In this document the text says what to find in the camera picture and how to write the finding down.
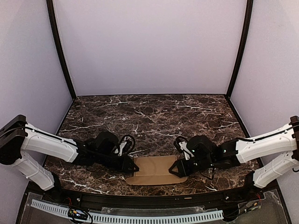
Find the brown cardboard box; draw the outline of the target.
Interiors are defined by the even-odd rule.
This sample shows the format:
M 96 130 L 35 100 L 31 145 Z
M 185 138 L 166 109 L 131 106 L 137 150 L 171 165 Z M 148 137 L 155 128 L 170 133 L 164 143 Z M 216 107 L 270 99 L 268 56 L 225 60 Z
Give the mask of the brown cardboard box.
M 176 156 L 149 156 L 134 158 L 139 171 L 126 179 L 129 185 L 156 186 L 183 183 L 187 177 L 177 177 L 169 172 L 169 168 L 176 161 Z

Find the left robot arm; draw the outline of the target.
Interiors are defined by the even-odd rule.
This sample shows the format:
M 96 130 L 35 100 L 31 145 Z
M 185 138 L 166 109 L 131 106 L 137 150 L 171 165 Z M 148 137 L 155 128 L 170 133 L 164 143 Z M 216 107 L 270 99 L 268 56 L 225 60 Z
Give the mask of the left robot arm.
M 18 115 L 0 130 L 0 162 L 19 170 L 42 190 L 60 188 L 60 180 L 43 168 L 28 154 L 34 151 L 56 157 L 78 166 L 95 163 L 124 173 L 138 172 L 139 167 L 129 153 L 135 147 L 135 139 L 125 135 L 100 132 L 97 137 L 85 141 L 59 137 L 42 131 Z

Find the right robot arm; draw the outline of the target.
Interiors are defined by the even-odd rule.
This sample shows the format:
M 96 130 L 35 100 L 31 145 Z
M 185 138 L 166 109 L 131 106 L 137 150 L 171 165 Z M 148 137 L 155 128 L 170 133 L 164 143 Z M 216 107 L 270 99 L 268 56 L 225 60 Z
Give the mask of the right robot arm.
M 179 136 L 175 139 L 174 146 L 185 156 L 172 164 L 169 173 L 180 178 L 209 168 L 224 170 L 256 158 L 279 154 L 245 177 L 245 186 L 262 189 L 298 167 L 299 118 L 293 116 L 281 128 L 256 137 L 235 138 L 216 145 L 205 135 L 196 135 L 189 140 Z

